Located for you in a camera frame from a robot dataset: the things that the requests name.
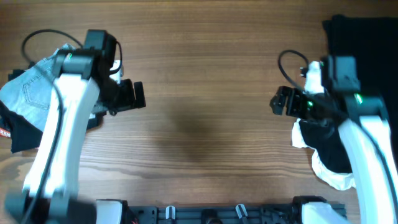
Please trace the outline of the black garment stack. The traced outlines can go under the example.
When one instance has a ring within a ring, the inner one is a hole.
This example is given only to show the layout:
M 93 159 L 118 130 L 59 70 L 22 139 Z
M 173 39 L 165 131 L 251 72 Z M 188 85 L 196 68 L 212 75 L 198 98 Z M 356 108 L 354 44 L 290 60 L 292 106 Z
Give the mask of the black garment stack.
M 14 78 L 21 75 L 23 71 L 14 70 Z M 1 128 L 8 129 L 11 132 L 11 152 L 13 153 L 39 147 L 43 135 L 43 131 L 40 132 L 23 117 L 10 111 L 6 113 L 5 119 L 1 118 Z

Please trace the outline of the light blue denim shorts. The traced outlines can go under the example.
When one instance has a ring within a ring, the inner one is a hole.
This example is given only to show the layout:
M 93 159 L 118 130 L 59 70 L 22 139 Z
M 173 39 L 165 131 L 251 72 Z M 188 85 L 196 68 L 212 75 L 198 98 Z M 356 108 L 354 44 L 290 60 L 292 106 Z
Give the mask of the light blue denim shorts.
M 52 86 L 46 78 L 52 72 L 54 58 L 55 55 L 43 58 L 1 88 L 2 119 L 10 111 L 40 132 L 44 130 L 52 94 Z

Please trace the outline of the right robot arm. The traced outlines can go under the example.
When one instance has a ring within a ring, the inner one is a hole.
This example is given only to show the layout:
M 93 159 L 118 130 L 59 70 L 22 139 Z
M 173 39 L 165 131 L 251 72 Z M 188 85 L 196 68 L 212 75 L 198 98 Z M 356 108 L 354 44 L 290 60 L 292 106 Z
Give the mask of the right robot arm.
M 322 93 L 310 93 L 282 66 L 279 69 L 291 86 L 278 89 L 273 113 L 334 122 L 356 182 L 362 221 L 397 223 L 397 171 L 387 111 L 381 96 L 362 93 L 354 57 L 330 55 L 320 60 Z

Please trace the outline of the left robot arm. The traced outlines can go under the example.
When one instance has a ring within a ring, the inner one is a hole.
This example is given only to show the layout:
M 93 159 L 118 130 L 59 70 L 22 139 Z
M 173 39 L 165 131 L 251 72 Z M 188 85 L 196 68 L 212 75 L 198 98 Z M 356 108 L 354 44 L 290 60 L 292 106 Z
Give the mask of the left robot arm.
M 17 223 L 138 223 L 125 200 L 78 198 L 81 150 L 90 114 L 99 103 L 111 115 L 146 106 L 141 82 L 112 79 L 121 44 L 105 30 L 91 29 L 77 49 L 60 50 L 47 77 L 49 113 L 34 163 L 20 192 L 4 206 Z

